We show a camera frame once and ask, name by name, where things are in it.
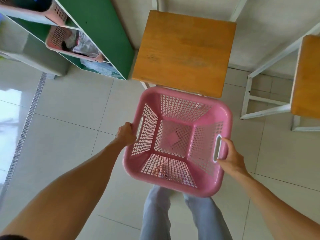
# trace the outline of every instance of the hand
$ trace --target hand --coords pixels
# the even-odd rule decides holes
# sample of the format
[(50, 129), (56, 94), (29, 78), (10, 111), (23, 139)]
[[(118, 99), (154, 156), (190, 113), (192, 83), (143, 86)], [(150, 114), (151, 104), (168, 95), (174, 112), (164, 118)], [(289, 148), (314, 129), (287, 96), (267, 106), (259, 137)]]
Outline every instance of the hand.
[(228, 145), (228, 156), (225, 160), (218, 159), (217, 162), (222, 169), (231, 177), (237, 175), (249, 175), (243, 156), (236, 151), (233, 142), (227, 138), (221, 138)]
[(115, 140), (120, 141), (124, 146), (129, 146), (136, 141), (137, 137), (132, 133), (131, 124), (126, 122), (123, 126), (119, 127)]

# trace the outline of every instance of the stool seat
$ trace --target stool seat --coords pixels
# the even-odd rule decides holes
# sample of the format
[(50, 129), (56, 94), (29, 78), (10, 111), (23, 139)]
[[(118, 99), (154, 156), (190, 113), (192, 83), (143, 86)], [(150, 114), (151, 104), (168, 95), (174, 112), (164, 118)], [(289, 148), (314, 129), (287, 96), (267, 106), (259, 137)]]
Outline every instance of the stool seat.
[(236, 23), (152, 10), (132, 78), (220, 98)]
[(291, 113), (320, 119), (320, 37), (303, 38), (293, 86)]

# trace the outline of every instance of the forearm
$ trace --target forearm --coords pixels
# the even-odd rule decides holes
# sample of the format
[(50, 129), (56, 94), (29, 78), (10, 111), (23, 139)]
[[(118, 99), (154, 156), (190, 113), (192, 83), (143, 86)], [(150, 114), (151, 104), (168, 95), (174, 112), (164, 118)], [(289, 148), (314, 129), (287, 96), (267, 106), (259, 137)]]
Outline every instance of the forearm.
[(75, 239), (100, 200), (124, 146), (115, 140), (89, 160), (58, 177), (1, 235), (18, 234), (32, 240)]
[(280, 200), (249, 174), (238, 174), (235, 178), (261, 212), (274, 239), (320, 239), (319, 224)]

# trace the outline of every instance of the metal drain strip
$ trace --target metal drain strip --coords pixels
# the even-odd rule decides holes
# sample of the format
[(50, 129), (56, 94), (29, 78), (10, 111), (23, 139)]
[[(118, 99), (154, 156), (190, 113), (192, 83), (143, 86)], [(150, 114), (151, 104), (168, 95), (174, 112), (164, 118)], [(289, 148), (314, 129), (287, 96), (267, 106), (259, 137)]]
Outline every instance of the metal drain strip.
[(22, 146), (23, 146), (23, 142), (24, 142), (24, 140), (26, 138), (26, 135), (27, 135), (30, 123), (31, 123), (31, 119), (32, 119), (33, 114), (34, 114), (34, 112), (36, 110), (36, 106), (37, 106), (37, 103), (38, 103), (42, 88), (43, 88), (43, 86), (45, 84), (46, 77), (47, 77), (47, 74), (43, 72), (42, 76), (40, 78), (40, 81), (38, 83), (38, 87), (37, 87), (37, 89), (35, 91), (35, 94), (34, 94), (30, 109), (29, 109), (29, 113), (28, 113), (28, 115), (26, 117), (26, 121), (24, 123), (23, 129), (22, 129), (22, 132), (21, 132), (21, 135), (20, 135), (20, 139), (18, 141), (16, 150), (14, 152), (14, 156), (13, 156), (13, 159), (12, 159), (12, 162), (11, 162), (7, 177), (5, 179), (5, 182), (4, 182), (2, 190), (1, 190), (1, 194), (0, 194), (0, 209), (2, 207), (3, 200), (4, 200), (4, 197), (5, 197), (5, 193), (6, 193), (7, 189), (8, 189), (9, 184), (10, 184), (11, 178), (12, 178), (12, 176), (14, 174), (14, 169), (15, 169), (15, 167), (17, 165), (18, 158), (19, 158)]

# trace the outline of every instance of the pink basket on shelf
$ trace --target pink basket on shelf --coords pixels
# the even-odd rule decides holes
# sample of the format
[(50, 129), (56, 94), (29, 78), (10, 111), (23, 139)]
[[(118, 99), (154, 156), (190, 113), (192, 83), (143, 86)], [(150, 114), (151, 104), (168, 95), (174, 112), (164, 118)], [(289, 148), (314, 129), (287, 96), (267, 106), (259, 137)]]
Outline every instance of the pink basket on shelf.
[(133, 121), (137, 141), (123, 166), (133, 178), (198, 197), (221, 187), (217, 158), (227, 156), (221, 137), (230, 138), (232, 113), (223, 102), (153, 87), (145, 90)]
[(62, 54), (66, 54), (69, 56), (73, 56), (73, 57), (77, 57), (77, 58), (81, 58), (81, 59), (85, 59), (85, 60), (90, 60), (90, 61), (103, 62), (104, 56), (102, 55), (101, 52), (98, 54), (98, 56), (96, 58), (91, 58), (91, 57), (88, 57), (85, 55), (80, 55), (80, 54), (76, 54), (73, 52), (68, 52), (68, 51), (62, 50), (62, 46), (61, 46), (62, 42), (66, 38), (68, 38), (71, 34), (72, 34), (71, 30), (68, 28), (52, 26), (49, 31), (48, 37), (45, 41), (45, 45), (50, 50), (57, 51)]
[(64, 26), (68, 18), (68, 15), (55, 1), (52, 1), (50, 8), (45, 12), (37, 12), (15, 7), (10, 0), (0, 0), (0, 13), (31, 22), (60, 26)]

